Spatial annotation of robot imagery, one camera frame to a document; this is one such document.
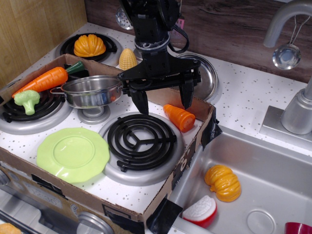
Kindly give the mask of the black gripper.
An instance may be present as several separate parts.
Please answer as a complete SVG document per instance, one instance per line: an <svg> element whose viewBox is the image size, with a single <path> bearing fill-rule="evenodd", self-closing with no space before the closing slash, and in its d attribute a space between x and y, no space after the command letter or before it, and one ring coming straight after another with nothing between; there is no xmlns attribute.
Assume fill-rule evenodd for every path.
<svg viewBox="0 0 312 234"><path fill-rule="evenodd" d="M143 61L118 74L123 94L130 94L141 114L148 115L148 98L145 91L179 86L181 103L185 109L192 105L194 86L201 82L197 59L177 58L167 49L138 48Z"/></svg>

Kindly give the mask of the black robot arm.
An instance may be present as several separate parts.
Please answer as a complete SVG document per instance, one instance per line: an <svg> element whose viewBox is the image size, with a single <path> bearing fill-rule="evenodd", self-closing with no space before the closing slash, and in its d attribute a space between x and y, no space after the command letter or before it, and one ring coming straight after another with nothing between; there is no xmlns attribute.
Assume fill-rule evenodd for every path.
<svg viewBox="0 0 312 234"><path fill-rule="evenodd" d="M170 32L177 30L188 36L176 22L180 4L176 0L122 0L121 6L134 28L135 47L142 62L118 74L122 91L131 97L140 113L149 113L147 91L178 86L181 103L188 109L193 100L194 87L201 82L197 59L177 58Z"/></svg>

